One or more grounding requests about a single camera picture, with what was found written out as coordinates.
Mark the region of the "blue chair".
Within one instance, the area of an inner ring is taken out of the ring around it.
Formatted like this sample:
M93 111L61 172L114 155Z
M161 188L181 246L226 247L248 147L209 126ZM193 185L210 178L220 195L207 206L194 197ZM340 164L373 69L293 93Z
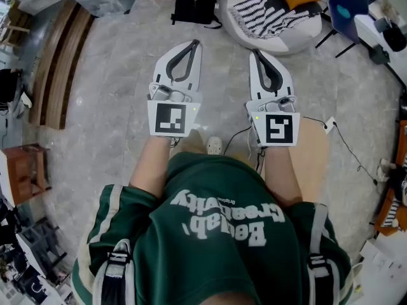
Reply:
M337 4L349 10L349 19L343 18L337 13ZM335 56L335 58L338 58L349 51L349 49L360 43L357 28L355 25L355 16L368 15L368 0L328 0L327 5L333 29L320 42L318 42L315 47L320 47L329 37L339 33L345 38L351 40L352 44Z

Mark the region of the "reddish brown wooden stool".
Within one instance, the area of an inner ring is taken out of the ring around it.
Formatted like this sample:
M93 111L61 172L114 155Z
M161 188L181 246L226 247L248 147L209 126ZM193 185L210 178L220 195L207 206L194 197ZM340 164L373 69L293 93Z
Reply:
M12 208L52 188L46 179L47 151L39 144L0 149L0 189Z

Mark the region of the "person's left forearm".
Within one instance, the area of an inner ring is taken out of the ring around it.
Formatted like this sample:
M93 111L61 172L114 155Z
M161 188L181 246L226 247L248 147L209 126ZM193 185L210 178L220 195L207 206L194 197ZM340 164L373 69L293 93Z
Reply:
M171 140L150 136L139 156L129 186L162 197L169 162Z

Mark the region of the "person's right forearm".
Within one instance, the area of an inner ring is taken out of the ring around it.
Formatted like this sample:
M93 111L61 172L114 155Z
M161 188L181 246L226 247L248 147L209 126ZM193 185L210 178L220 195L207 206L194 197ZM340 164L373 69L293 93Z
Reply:
M287 147L265 149L265 183L282 207L290 207L303 201Z

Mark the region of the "black round bag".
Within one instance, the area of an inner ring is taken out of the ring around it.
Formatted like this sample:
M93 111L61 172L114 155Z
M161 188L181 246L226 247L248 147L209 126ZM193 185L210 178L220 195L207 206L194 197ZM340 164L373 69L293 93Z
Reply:
M383 37L394 52L400 52L407 47L407 37L393 21L390 21L389 26L383 31Z

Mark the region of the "black backpack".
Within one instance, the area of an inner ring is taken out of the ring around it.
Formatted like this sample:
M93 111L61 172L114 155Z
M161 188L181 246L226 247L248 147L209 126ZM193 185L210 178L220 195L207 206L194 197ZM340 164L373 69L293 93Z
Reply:
M176 22L202 24L208 29L220 29L223 25L215 15L217 0L176 0L171 14L172 25Z

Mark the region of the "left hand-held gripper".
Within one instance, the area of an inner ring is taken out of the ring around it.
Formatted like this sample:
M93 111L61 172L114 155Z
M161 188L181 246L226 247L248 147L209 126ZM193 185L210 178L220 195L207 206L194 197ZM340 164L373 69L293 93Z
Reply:
M173 70L183 60L185 72L176 77ZM183 138L190 134L202 103L202 94L197 92L201 61L202 45L197 39L183 42L159 58L147 101L151 135Z

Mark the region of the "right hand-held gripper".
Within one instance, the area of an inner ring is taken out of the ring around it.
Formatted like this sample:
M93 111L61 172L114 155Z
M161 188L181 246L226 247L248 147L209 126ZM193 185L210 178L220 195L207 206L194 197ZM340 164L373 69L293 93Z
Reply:
M245 108L258 146L295 146L300 113L295 111L296 97L292 95L290 72L272 55L252 50L249 54L249 86L252 100L245 104Z

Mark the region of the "brown wooden platform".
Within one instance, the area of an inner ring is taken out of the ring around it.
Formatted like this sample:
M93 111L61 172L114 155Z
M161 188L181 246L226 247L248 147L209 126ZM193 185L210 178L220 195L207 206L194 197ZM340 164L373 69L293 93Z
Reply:
M46 38L32 86L33 125L63 130L76 67L94 17L76 1L63 4Z

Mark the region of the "dark grey bin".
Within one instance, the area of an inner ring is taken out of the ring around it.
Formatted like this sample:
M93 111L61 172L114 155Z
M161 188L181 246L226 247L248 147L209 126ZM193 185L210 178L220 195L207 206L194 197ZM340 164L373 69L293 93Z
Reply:
M369 50L369 58L376 65L383 65L390 62L389 54L381 45L376 45Z

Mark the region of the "person's green shirt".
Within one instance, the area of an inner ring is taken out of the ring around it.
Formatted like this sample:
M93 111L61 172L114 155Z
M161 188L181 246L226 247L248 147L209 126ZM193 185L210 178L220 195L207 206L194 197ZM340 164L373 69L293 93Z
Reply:
M72 271L91 305L98 277L123 279L138 305L199 305L241 292L255 305L345 305L353 291L347 253L324 205L282 208L252 168L227 156L181 152L163 195L106 186Z

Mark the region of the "grey pot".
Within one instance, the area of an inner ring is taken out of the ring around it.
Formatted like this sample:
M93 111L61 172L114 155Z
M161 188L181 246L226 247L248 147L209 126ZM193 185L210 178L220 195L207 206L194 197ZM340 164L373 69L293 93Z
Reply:
M376 20L374 26L379 33L383 33L392 28L392 21L387 17L383 17Z

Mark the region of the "person's khaki shorts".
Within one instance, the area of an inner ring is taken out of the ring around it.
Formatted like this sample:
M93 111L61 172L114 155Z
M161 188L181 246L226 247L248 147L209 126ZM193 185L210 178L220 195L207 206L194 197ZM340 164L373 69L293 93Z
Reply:
M265 150L262 148L259 148L256 150L256 161L253 163L252 162L252 145L251 145L251 131L252 128L248 127L245 128L241 131L236 132L235 134L232 135L232 137L227 141L227 144L223 146L223 152L220 155L215 155L215 156L228 156L230 158L239 160L252 169L254 169L258 174L264 176L264 157L265 157ZM231 146L231 143L233 142L233 139L238 137L239 135L247 133L247 154L242 151L237 151L232 154L228 154L228 148ZM190 134L185 137L185 138L173 138L172 139L172 144L171 144L171 152L170 152L170 157L175 156L177 153L181 152L187 152L187 153L197 153L197 154L206 154L206 155L211 155L207 154L207 140L204 142L200 132L196 129L192 129L190 131Z

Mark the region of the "black white striped blanket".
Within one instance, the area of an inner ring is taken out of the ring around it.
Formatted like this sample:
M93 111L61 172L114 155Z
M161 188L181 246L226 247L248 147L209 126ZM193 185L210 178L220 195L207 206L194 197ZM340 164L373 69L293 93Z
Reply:
M243 0L230 7L229 12L247 37L269 39L320 15L322 9L316 2L290 9L286 0Z

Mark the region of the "white beanbag chair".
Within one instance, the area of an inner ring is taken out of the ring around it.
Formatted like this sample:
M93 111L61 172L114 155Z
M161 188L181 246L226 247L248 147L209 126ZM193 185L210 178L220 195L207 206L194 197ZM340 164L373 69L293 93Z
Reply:
M220 0L219 12L225 31L245 48L259 48L269 54L288 55L307 48L321 33L322 20L319 15L305 20L292 29L285 30L281 35L270 39L255 39L247 37L238 26L229 9L243 0Z

